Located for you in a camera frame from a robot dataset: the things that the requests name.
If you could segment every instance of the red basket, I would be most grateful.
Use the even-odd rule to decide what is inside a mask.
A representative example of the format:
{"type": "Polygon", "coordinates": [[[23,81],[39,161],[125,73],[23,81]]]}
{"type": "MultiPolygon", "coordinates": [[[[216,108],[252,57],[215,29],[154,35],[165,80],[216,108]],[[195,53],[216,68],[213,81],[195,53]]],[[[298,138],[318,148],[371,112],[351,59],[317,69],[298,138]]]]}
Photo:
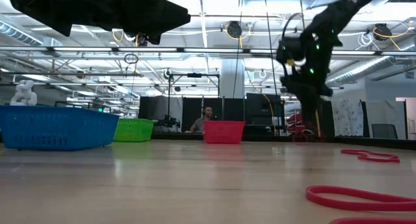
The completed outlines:
{"type": "Polygon", "coordinates": [[[205,143],[240,143],[243,121],[204,121],[203,140],[205,143]]]}

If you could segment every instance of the person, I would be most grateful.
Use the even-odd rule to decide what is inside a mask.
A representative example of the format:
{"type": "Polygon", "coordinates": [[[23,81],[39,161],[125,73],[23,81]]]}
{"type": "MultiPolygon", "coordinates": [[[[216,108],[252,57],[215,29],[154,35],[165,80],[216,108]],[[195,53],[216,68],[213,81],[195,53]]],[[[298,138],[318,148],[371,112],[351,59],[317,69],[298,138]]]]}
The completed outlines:
{"type": "Polygon", "coordinates": [[[213,109],[209,106],[206,106],[202,111],[202,117],[197,119],[195,123],[190,127],[191,132],[202,132],[203,122],[211,120],[213,116],[213,109]]]}

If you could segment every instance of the red ring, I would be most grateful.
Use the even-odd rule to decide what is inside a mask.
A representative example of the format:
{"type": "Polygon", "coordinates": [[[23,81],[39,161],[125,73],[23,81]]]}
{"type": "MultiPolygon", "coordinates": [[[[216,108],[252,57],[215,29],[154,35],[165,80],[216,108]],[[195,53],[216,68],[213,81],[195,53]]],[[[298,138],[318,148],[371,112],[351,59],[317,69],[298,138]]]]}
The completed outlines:
{"type": "Polygon", "coordinates": [[[416,224],[416,220],[382,218],[342,218],[330,224],[416,224]]]}
{"type": "Polygon", "coordinates": [[[306,199],[318,205],[327,206],[330,208],[338,208],[342,210],[395,212],[416,211],[416,199],[336,186],[307,187],[306,199]],[[358,197],[362,199],[368,199],[371,201],[379,201],[381,203],[339,201],[335,199],[321,197],[320,195],[318,195],[318,193],[347,195],[350,197],[358,197]]]}
{"type": "Polygon", "coordinates": [[[349,154],[349,155],[358,155],[358,159],[372,161],[372,162],[396,162],[400,163],[400,159],[396,155],[391,155],[387,153],[373,153],[367,150],[354,150],[354,149],[343,149],[341,153],[349,154]],[[374,156],[386,156],[387,158],[371,158],[369,155],[374,156]]]}

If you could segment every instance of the computer monitor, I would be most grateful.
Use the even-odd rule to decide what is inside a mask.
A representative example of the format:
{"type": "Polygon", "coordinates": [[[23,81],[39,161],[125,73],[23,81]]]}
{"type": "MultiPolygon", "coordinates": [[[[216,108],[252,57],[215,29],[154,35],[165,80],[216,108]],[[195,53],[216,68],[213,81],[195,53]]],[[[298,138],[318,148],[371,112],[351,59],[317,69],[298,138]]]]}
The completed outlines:
{"type": "Polygon", "coordinates": [[[280,96],[260,93],[247,93],[246,100],[246,124],[251,125],[271,125],[272,111],[273,116],[281,117],[281,103],[280,96]]]}

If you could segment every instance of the blue basket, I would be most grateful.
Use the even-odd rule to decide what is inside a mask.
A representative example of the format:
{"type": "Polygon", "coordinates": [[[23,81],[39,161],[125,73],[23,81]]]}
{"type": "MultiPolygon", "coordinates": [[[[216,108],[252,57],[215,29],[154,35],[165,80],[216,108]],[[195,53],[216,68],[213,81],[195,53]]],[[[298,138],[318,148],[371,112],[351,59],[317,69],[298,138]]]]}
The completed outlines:
{"type": "Polygon", "coordinates": [[[0,129],[8,149],[73,151],[108,145],[118,116],[51,106],[0,106],[0,129]]]}

